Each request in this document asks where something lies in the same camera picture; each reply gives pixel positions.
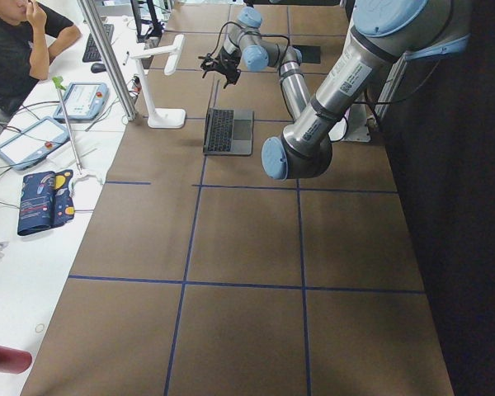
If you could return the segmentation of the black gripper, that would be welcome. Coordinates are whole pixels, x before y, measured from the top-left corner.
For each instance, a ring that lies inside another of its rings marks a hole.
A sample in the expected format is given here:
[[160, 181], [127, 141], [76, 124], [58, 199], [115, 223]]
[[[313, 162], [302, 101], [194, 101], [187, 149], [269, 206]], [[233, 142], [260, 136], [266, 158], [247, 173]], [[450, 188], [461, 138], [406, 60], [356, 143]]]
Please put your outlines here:
[[200, 68], [203, 70], [202, 78], [205, 78], [209, 72], [217, 72], [225, 76], [223, 88], [226, 88], [232, 81], [238, 81], [241, 70], [238, 68], [242, 52], [236, 49], [230, 54], [225, 48], [222, 48], [216, 57], [212, 53], [199, 56], [201, 59]]

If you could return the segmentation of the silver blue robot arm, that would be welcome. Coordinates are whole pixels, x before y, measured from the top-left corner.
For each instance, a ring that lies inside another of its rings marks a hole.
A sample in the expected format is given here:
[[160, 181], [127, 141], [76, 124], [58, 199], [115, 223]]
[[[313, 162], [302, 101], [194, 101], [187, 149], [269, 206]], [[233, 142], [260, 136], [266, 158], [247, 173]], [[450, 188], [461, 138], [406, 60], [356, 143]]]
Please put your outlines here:
[[311, 6], [311, 7], [331, 7], [339, 6], [341, 0], [252, 0], [253, 5], [286, 5], [286, 6]]
[[347, 45], [310, 95], [298, 50], [264, 40], [260, 12], [244, 7], [224, 39], [202, 57], [201, 68], [223, 74], [229, 84], [238, 81], [240, 63], [252, 72], [277, 68], [294, 122], [263, 144], [262, 166], [276, 180], [317, 177], [332, 159], [330, 131], [376, 72], [401, 57], [441, 59], [463, 51], [472, 9], [471, 1], [357, 1]]

